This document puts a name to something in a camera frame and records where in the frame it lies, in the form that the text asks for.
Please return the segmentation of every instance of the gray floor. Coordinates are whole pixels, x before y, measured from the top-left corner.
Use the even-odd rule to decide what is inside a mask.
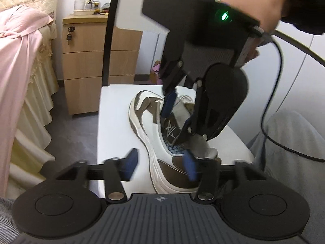
[[[64,88],[52,95],[53,121],[46,126],[52,137],[45,149],[56,160],[44,164],[41,174],[46,178],[79,160],[96,164],[98,113],[70,116],[68,114]],[[94,184],[90,189],[97,192]]]

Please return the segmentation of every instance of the black sleeve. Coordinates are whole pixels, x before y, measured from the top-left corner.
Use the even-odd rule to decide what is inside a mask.
[[[301,31],[321,35],[325,32],[325,0],[289,0],[290,11],[283,22]]]

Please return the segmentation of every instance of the baseboard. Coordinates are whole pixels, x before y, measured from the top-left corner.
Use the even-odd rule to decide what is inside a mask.
[[[57,80],[57,84],[60,88],[64,88],[64,80]]]
[[[149,80],[149,74],[136,74],[134,76],[135,82],[142,82],[142,81],[148,81]]]

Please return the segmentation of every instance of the person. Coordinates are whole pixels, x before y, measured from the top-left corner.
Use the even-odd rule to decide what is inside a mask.
[[[325,31],[325,0],[222,0],[231,7],[260,21],[260,27],[271,33],[280,20],[298,29],[321,35]],[[258,56],[256,39],[246,61]],[[267,123],[267,133],[277,142],[301,153],[325,158],[325,140],[303,116],[281,111]],[[311,161],[285,151],[266,140],[260,133],[249,144],[258,168],[303,195],[311,216],[303,237],[312,244],[325,242],[325,172],[324,163]],[[12,202],[0,199],[0,243],[11,242],[19,233],[11,216]]]

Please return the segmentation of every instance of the shoe logo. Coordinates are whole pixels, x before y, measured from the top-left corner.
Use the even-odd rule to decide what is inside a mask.
[[[169,120],[168,127],[165,128],[167,130],[167,137],[172,136],[173,138],[175,138],[174,134],[173,134],[173,131],[174,131],[175,128],[176,128],[176,126],[175,125],[171,126],[170,120]]]
[[[157,201],[162,202],[165,201],[167,198],[163,197],[163,196],[158,196],[157,198],[155,198]]]

